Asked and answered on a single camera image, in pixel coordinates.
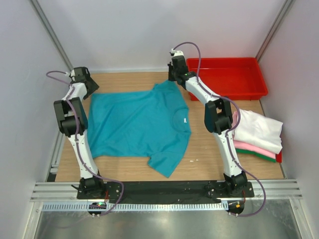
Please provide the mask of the teal t shirt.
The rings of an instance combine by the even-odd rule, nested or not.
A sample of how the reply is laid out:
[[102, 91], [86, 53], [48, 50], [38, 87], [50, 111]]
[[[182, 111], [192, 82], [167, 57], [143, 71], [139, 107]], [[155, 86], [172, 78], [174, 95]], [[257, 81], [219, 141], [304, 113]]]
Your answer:
[[91, 96], [87, 137], [92, 157], [148, 157], [168, 178], [186, 152], [189, 108], [174, 82], [151, 90]]

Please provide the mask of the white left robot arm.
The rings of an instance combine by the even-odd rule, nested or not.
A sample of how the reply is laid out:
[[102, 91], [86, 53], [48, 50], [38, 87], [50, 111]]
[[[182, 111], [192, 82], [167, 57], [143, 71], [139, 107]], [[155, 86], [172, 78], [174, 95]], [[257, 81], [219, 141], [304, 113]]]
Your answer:
[[65, 97], [53, 103], [59, 131], [71, 143], [80, 169], [78, 198], [101, 199], [106, 193], [103, 179], [96, 166], [87, 138], [88, 120], [82, 105], [93, 92], [99, 89], [86, 67], [76, 67], [65, 73], [70, 78]]

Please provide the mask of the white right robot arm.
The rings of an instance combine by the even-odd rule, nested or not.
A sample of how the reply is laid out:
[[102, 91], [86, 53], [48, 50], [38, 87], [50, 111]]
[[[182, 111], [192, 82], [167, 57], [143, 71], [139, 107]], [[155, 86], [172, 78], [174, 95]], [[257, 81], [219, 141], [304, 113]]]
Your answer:
[[180, 52], [171, 54], [168, 79], [177, 82], [204, 105], [205, 127], [215, 137], [223, 160], [225, 192], [230, 197], [238, 196], [247, 186], [248, 180], [238, 160], [231, 135], [233, 118], [229, 99], [213, 92], [195, 72], [189, 71], [186, 59]]

